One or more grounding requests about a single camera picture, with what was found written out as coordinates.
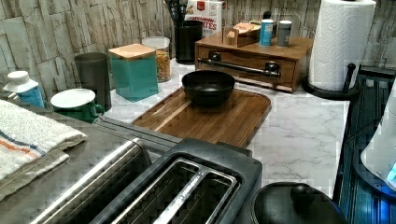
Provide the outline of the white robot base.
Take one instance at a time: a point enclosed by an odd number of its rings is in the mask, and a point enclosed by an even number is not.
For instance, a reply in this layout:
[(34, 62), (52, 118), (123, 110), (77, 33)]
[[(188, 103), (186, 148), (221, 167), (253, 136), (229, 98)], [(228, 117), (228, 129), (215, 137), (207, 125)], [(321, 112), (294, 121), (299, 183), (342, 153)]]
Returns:
[(363, 165), (392, 190), (396, 188), (396, 87), (392, 85), (385, 112), (368, 146), (361, 153)]

